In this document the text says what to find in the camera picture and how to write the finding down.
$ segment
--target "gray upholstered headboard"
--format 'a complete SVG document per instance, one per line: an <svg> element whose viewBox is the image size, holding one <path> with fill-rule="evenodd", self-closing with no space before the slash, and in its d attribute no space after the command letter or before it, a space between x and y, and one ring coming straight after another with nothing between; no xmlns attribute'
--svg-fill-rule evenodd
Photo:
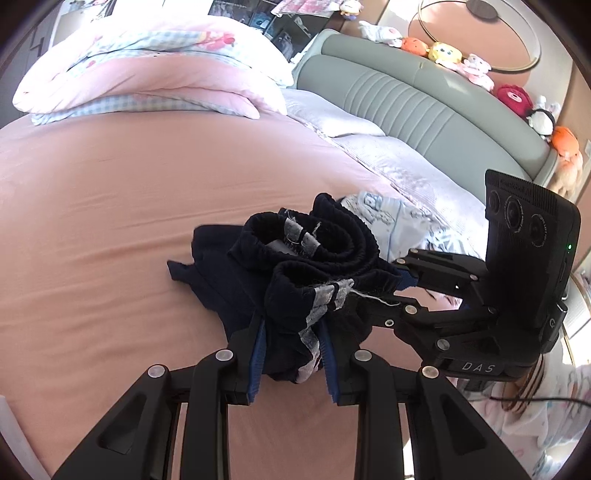
<svg viewBox="0 0 591 480"><path fill-rule="evenodd" d="M556 152L481 87L397 48L324 30L294 69L309 90L378 124L485 201L488 168L546 185Z"/></svg>

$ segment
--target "pink bedsheet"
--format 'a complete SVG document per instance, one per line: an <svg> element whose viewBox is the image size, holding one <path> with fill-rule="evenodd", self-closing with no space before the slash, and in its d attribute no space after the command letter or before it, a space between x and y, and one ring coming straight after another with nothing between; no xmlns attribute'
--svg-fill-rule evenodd
<svg viewBox="0 0 591 480"><path fill-rule="evenodd" d="M242 223L315 195L386 180L293 120L204 112L110 113L0 131L0 394L49 473L150 365L191 365L226 345L217 316L170 280L193 228ZM423 304L435 306L421 290ZM419 358L389 331L366 347ZM322 373L263 378L230 409L237 480L352 478L356 408L334 406Z"/></svg>

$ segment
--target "red plush toy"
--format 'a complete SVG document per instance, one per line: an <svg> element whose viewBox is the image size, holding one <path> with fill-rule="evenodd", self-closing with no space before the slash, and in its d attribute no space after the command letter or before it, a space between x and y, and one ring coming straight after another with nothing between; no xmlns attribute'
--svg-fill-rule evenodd
<svg viewBox="0 0 591 480"><path fill-rule="evenodd" d="M534 109L530 96L517 85L501 85L496 91L496 97L521 118L527 117Z"/></svg>

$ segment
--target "camera lens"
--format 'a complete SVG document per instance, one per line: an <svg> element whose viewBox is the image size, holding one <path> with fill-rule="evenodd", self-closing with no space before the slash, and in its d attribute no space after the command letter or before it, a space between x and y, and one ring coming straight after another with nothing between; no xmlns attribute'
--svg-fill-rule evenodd
<svg viewBox="0 0 591 480"><path fill-rule="evenodd" d="M490 207L492 213L499 213L499 208L501 208L501 200L496 190L493 190L488 196L488 206Z"/></svg>
<svg viewBox="0 0 591 480"><path fill-rule="evenodd" d="M509 197L505 203L505 220L507 225L514 232L521 230L523 225L523 208L519 200Z"/></svg>
<svg viewBox="0 0 591 480"><path fill-rule="evenodd" d="M541 247L546 241L546 222L537 213L531 217L530 238L535 247Z"/></svg>

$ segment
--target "pink plush toy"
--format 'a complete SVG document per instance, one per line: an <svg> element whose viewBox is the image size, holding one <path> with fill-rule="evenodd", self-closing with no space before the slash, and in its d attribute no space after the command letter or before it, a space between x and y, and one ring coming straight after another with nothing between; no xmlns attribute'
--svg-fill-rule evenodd
<svg viewBox="0 0 591 480"><path fill-rule="evenodd" d="M450 66L446 65L446 67L454 72L458 72L474 85L484 88L487 92L491 92L495 87L495 82L487 75L491 70L491 65L473 53L470 53L463 63L456 63Z"/></svg>

